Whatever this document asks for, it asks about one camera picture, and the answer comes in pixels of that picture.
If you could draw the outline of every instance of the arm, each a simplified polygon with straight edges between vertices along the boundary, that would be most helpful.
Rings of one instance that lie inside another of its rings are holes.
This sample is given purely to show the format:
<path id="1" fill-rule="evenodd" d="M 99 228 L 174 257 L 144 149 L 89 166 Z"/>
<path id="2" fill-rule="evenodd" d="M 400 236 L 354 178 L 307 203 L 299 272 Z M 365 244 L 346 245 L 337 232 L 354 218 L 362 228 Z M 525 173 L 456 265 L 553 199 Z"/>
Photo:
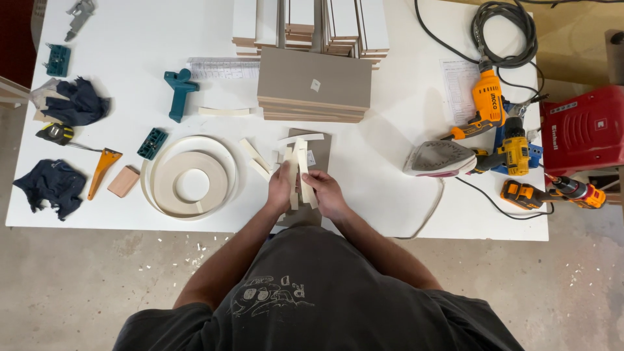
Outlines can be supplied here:
<path id="1" fill-rule="evenodd" d="M 443 290 L 437 279 L 417 258 L 391 239 L 377 233 L 344 201 L 340 185 L 323 171 L 303 174 L 314 188 L 321 214 L 329 218 L 356 249 L 384 275 L 397 278 L 418 289 Z"/>
<path id="2" fill-rule="evenodd" d="M 288 169 L 288 162 L 284 162 L 273 174 L 264 207 L 191 276 L 173 305 L 175 309 L 203 302 L 214 311 L 241 281 L 271 228 L 290 206 Z"/>

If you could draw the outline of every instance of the orange scraper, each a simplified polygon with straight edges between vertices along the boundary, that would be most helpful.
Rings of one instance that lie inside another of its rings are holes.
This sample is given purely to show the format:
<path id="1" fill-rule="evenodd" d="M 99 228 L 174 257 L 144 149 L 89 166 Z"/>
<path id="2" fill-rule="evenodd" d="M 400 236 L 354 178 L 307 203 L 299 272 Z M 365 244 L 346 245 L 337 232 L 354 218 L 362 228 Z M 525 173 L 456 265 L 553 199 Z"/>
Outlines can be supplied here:
<path id="1" fill-rule="evenodd" d="M 93 200 L 93 196 L 95 196 L 97 188 L 99 188 L 100 183 L 102 183 L 104 174 L 106 174 L 106 171 L 109 170 L 112 164 L 117 162 L 117 160 L 119 160 L 122 156 L 123 154 L 111 149 L 102 150 L 100 161 L 97 163 L 95 173 L 93 174 L 93 180 L 91 181 L 91 188 L 89 189 L 89 196 L 87 196 L 87 199 Z"/>

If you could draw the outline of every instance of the dark gray t-shirt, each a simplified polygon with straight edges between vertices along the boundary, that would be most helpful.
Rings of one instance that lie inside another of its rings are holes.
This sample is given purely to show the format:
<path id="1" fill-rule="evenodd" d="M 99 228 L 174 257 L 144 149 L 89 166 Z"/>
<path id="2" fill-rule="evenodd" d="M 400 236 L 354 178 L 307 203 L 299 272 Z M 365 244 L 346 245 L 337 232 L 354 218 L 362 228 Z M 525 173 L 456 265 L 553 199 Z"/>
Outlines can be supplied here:
<path id="1" fill-rule="evenodd" d="M 128 318 L 125 350 L 522 350 L 486 301 L 380 274 L 342 237 L 287 229 L 212 312 L 202 303 Z"/>

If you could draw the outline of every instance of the person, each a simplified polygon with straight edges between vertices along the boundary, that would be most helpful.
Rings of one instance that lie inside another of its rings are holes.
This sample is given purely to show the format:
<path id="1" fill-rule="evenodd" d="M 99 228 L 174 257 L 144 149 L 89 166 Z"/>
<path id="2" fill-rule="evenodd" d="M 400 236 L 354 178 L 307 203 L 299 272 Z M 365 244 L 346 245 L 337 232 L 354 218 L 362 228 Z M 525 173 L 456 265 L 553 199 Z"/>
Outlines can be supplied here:
<path id="1" fill-rule="evenodd" d="M 522 350 L 483 300 L 445 292 L 431 272 L 349 208 L 338 183 L 301 179 L 340 233 L 291 227 L 289 165 L 241 231 L 191 276 L 171 310 L 133 314 L 121 350 Z"/>

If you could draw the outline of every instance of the einhell logo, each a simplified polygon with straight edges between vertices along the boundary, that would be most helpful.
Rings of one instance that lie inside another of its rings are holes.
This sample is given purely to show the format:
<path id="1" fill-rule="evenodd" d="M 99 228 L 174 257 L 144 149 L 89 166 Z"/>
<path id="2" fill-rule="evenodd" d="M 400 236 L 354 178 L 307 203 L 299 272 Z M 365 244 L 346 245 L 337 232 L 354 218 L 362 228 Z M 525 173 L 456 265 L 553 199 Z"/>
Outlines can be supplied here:
<path id="1" fill-rule="evenodd" d="M 494 93 L 490 94 L 490 97 L 492 98 L 492 108 L 493 109 L 498 109 L 498 107 L 496 106 L 496 95 L 494 95 Z"/>
<path id="2" fill-rule="evenodd" d="M 552 126 L 552 149 L 558 150 L 559 146 L 557 146 L 557 126 Z"/>

